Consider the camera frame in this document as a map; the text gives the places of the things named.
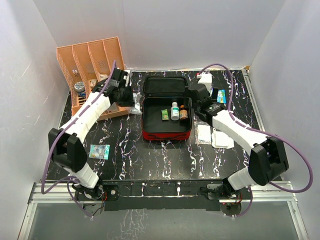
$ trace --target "wire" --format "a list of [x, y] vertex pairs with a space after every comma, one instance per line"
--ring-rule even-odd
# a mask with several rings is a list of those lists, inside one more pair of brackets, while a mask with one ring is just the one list
[[237, 204], [242, 202], [242, 193], [240, 193], [240, 201], [237, 202]]
[[92, 214], [92, 216], [94, 217], [96, 215], [96, 213], [100, 210], [100, 209], [103, 209], [104, 207], [99, 207], [97, 210], [95, 210], [95, 212]]
[[[104, 86], [103, 88], [101, 89], [101, 91], [99, 92], [99, 94], [96, 96], [96, 98], [91, 102], [91, 104], [94, 104], [98, 98], [101, 96], [101, 94], [104, 92], [104, 90], [107, 88], [108, 86], [108, 82], [114, 72], [114, 69], [116, 68], [116, 61], [113, 61], [113, 64], [112, 64], [112, 69], [111, 69], [111, 73], [108, 77], [108, 79], [105, 81], [104, 83]], [[79, 114], [79, 117], [85, 113], [85, 111], [87, 111], [89, 109], [91, 105], [87, 105]], [[53, 141], [51, 147], [50, 147], [50, 150], [49, 150], [49, 154], [46, 158], [46, 162], [45, 162], [45, 167], [44, 167], [44, 170], [43, 170], [43, 174], [42, 174], [42, 179], [41, 179], [41, 193], [42, 194], [47, 194], [52, 188], [54, 188], [58, 183], [61, 183], [62, 181], [64, 180], [68, 180], [70, 178], [72, 178], [72, 176], [69, 176], [68, 177], [64, 177], [60, 180], [58, 180], [54, 185], [52, 185], [51, 187], [49, 187], [46, 191], [45, 191], [45, 183], [46, 183], [46, 178], [47, 178], [47, 174], [48, 174], [48, 169], [49, 169], [49, 164], [50, 164], [50, 160], [51, 160], [51, 157], [52, 157], [52, 154], [54, 153], [54, 149], [58, 143], [58, 141], [60, 140], [61, 136], [73, 125], [76, 123], [76, 121], [78, 120], [79, 118], [78, 117], [75, 117], [74, 120], [68, 125], [66, 126], [59, 134], [58, 136], [55, 138], [55, 140]]]
[[[232, 105], [232, 98], [233, 98], [233, 95], [234, 95], [234, 80], [233, 80], [233, 77], [232, 77], [232, 74], [230, 72], [230, 70], [220, 64], [220, 63], [213, 63], [213, 64], [210, 64], [206, 67], [204, 67], [200, 72], [199, 74], [201, 74], [204, 70], [206, 70], [207, 68], [209, 67], [212, 67], [212, 66], [220, 66], [220, 67], [223, 67], [225, 70], [226, 70], [226, 76], [227, 76], [227, 79], [231, 82], [231, 93], [230, 93], [230, 97], [229, 97], [229, 103], [228, 103], [228, 112], [229, 112], [229, 115], [231, 117], [231, 119], [233, 121], [235, 121], [239, 126], [243, 127], [243, 128], [246, 128], [247, 126], [242, 124], [241, 122], [235, 120], [235, 116], [232, 114], [232, 111], [231, 111], [231, 105]], [[251, 128], [251, 127], [247, 127], [248, 130], [252, 131], [252, 132], [256, 132], [256, 133], [260, 133], [260, 134], [265, 134], [265, 135], [268, 135], [270, 137], [274, 137], [276, 139], [279, 139], [280, 141], [286, 143], [288, 146], [290, 146], [301, 158], [302, 160], [305, 162], [307, 168], [308, 168], [308, 171], [309, 171], [309, 182], [308, 184], [306, 185], [306, 187], [302, 188], [302, 189], [299, 189], [299, 190], [293, 190], [293, 189], [286, 189], [286, 188], [283, 188], [279, 185], [276, 185], [275, 183], [273, 182], [270, 182], [270, 184], [280, 190], [283, 190], [285, 192], [289, 192], [289, 193], [295, 193], [295, 194], [298, 194], [298, 193], [303, 193], [305, 191], [307, 191], [311, 186], [312, 186], [312, 183], [314, 181], [314, 174], [313, 174], [313, 171], [312, 171], [312, 167], [309, 163], [309, 161], [307, 160], [307, 158], [305, 157], [305, 155], [299, 150], [297, 149], [292, 143], [288, 142], [287, 140], [285, 140], [284, 138], [280, 137], [280, 136], [277, 136], [275, 134], [272, 134], [272, 133], [269, 133], [269, 132], [266, 132], [266, 131], [261, 131], [261, 130], [258, 130], [258, 129], [254, 129], [254, 128]]]
[[93, 215], [91, 215], [89, 212], [87, 212], [81, 205], [80, 203], [77, 201], [77, 199], [72, 195], [72, 192], [70, 191], [70, 187], [69, 187], [69, 183], [74, 183], [75, 179], [70, 179], [67, 184], [66, 184], [66, 188], [68, 189], [68, 192], [70, 194], [71, 199], [75, 202], [75, 204], [84, 212], [85, 215], [87, 215], [88, 217], [93, 219]]
[[248, 205], [248, 207], [247, 207], [242, 213], [240, 213], [239, 215], [237, 215], [237, 217], [242, 217], [242, 216], [245, 215], [245, 214], [249, 211], [249, 209], [251, 208], [252, 202], [253, 202], [253, 200], [254, 200], [254, 195], [253, 195], [253, 193], [252, 193], [251, 187], [248, 187], [248, 190], [249, 190], [249, 192], [250, 192], [250, 202], [249, 202], [249, 205]]
[[99, 197], [97, 197], [97, 198], [91, 198], [91, 200], [99, 200], [102, 197], [103, 194], [104, 194], [104, 192], [102, 192], [101, 195]]

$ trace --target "black case lid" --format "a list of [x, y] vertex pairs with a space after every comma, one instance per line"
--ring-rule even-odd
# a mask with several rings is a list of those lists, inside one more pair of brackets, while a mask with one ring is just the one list
[[182, 96], [188, 85], [183, 76], [148, 76], [143, 84], [143, 93], [148, 97]]

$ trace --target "white panel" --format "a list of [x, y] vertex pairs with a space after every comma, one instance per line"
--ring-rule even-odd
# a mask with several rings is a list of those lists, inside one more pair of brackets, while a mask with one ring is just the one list
[[32, 0], [0, 0], [0, 238], [17, 239], [68, 86]]
[[122, 0], [33, 0], [58, 47], [119, 37], [127, 55]]
[[59, 46], [119, 36], [127, 67], [250, 65], [284, 0], [34, 0]]
[[[286, 1], [250, 68], [265, 128], [294, 143], [312, 165], [313, 186], [296, 195], [311, 240], [320, 235], [319, 23], [318, 0]], [[285, 178], [301, 189], [309, 178], [307, 167], [289, 148], [287, 156]]]
[[284, 1], [123, 1], [131, 67], [251, 65]]

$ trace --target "small bottle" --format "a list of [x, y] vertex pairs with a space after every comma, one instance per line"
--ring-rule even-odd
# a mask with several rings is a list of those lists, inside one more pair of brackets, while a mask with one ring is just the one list
[[180, 107], [180, 121], [188, 120], [188, 111], [184, 105]]
[[179, 119], [180, 119], [180, 116], [179, 116], [178, 103], [174, 101], [171, 107], [171, 120], [177, 121]]
[[75, 91], [78, 93], [79, 97], [86, 96], [85, 84], [82, 81], [78, 81], [74, 85]]

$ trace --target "open red case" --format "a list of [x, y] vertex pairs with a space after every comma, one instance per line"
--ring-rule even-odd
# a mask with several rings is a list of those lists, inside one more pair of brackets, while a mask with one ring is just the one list
[[[142, 103], [142, 136], [146, 140], [185, 140], [192, 129], [191, 104], [188, 119], [171, 120], [171, 107], [177, 102], [184, 104], [183, 93], [189, 83], [184, 77], [148, 76], [143, 84], [145, 99]], [[162, 120], [161, 110], [167, 109], [169, 120]]]

